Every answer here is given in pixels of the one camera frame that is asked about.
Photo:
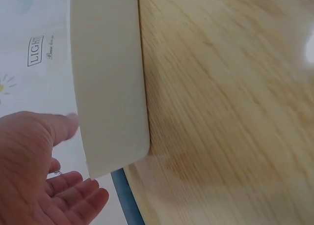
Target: light wood surface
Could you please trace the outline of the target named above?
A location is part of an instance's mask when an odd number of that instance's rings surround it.
[[[314,224],[314,0],[139,2],[146,224]]]

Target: white plastic object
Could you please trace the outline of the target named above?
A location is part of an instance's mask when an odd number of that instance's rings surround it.
[[[137,0],[70,0],[70,43],[83,146],[97,178],[149,151]]]

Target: skin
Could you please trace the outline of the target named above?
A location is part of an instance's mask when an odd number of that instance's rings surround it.
[[[78,172],[58,171],[52,148],[74,136],[76,114],[19,112],[0,118],[0,225],[87,225],[109,194]]]

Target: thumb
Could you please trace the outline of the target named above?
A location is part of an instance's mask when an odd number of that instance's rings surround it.
[[[35,114],[36,119],[42,123],[51,136],[53,146],[62,141],[71,139],[79,126],[79,116],[70,113],[67,116],[55,114]]]

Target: finger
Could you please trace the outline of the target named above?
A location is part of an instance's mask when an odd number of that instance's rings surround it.
[[[71,224],[90,224],[101,212],[108,199],[108,191],[103,188],[99,188],[92,195],[67,211],[65,215]]]
[[[52,201],[63,212],[88,197],[99,188],[96,180],[87,179],[52,198]]]
[[[51,163],[50,163],[49,173],[56,172],[60,169],[61,169],[60,162],[57,159],[52,158]]]
[[[56,114],[37,115],[51,135],[54,146],[72,138],[79,126],[79,116],[75,113],[70,113],[67,116]]]
[[[45,192],[53,197],[83,181],[79,172],[73,171],[46,180]]]

